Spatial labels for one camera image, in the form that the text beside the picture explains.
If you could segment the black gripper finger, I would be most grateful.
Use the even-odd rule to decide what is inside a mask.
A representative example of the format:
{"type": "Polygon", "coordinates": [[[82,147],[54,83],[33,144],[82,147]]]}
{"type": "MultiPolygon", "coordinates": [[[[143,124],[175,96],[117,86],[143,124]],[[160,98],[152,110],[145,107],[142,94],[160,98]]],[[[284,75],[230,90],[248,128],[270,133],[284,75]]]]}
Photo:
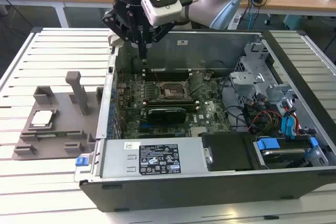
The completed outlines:
{"type": "Polygon", "coordinates": [[[127,11],[124,20],[115,11],[110,11],[103,16],[102,21],[123,41],[135,44],[138,48],[139,58],[143,58],[143,39],[134,12],[127,11]]]}
{"type": "Polygon", "coordinates": [[[159,42],[173,28],[173,23],[143,26],[143,58],[147,57],[148,45],[159,42]]]}

